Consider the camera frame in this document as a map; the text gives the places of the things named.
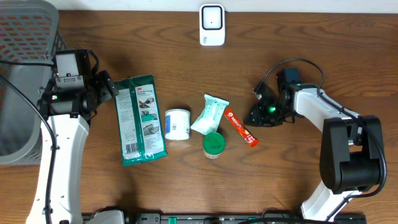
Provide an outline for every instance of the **green lid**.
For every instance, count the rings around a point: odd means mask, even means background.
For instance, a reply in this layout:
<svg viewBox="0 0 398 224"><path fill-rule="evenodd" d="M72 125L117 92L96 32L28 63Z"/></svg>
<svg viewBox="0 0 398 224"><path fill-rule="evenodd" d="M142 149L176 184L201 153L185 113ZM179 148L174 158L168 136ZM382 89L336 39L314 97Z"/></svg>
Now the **green lid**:
<svg viewBox="0 0 398 224"><path fill-rule="evenodd" d="M224 151L225 139L220 133L209 133L203 140L203 149L210 155L218 155Z"/></svg>

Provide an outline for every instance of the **small bottle with green lid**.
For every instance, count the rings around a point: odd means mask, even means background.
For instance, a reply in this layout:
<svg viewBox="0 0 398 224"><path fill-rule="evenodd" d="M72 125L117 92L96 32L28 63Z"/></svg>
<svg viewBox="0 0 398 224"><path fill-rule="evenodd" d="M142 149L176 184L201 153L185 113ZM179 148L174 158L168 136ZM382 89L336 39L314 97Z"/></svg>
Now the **small bottle with green lid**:
<svg viewBox="0 0 398 224"><path fill-rule="evenodd" d="M219 158L225 148L225 138L220 133L209 133L203 140L203 153L207 158Z"/></svg>

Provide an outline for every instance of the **basket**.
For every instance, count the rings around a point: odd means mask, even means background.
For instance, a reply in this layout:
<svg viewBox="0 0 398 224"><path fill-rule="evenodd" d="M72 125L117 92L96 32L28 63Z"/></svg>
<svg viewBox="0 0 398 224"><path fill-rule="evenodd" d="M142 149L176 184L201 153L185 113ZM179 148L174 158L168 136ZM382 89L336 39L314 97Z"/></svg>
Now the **basket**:
<svg viewBox="0 0 398 224"><path fill-rule="evenodd" d="M58 11L45 1L0 1L0 59L52 63L67 46L58 32ZM36 103L54 71L50 67L0 63L0 74ZM40 164L41 120L0 81L0 165Z"/></svg>

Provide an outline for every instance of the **red snack bar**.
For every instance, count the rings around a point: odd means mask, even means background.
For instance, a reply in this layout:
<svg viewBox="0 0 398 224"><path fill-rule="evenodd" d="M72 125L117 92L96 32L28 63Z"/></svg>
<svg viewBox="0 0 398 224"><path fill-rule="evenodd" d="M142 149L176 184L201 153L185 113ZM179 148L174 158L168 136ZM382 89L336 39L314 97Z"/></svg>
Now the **red snack bar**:
<svg viewBox="0 0 398 224"><path fill-rule="evenodd" d="M259 141L250 134L250 132L244 127L242 122L236 117L236 115L232 112L231 108L227 108L224 111L224 116L228 119L229 122L239 131L239 134L242 135L244 140L246 140L251 147L255 146L259 143Z"/></svg>

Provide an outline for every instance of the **tabletop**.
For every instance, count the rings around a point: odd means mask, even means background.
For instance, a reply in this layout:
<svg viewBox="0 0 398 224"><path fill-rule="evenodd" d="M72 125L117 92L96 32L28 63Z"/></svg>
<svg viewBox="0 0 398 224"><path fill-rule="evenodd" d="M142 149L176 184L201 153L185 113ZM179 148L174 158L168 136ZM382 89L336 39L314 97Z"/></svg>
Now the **tabletop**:
<svg viewBox="0 0 398 224"><path fill-rule="evenodd" d="M70 49L91 49L113 80L154 74L161 121L165 111L185 108L191 123L204 94L230 102L241 120L256 103L252 93L275 63L300 57L326 73L323 89L351 110L380 118L388 166L377 196L354 199L345 212L368 223L398 220L398 15L226 13L226 41L199 43L197 12L61 11L59 30ZM305 82L320 82L311 66L292 62ZM275 75L266 81L274 90ZM203 135L168 141L168 156L123 167L118 119L111 100L100 106L86 140L81 170L81 209L109 205L131 212L260 213L295 210L321 181L322 134L307 119L274 128L247 126L249 144L225 118L226 149L204 156ZM24 223L32 206L39 166L0 167L0 223Z"/></svg>

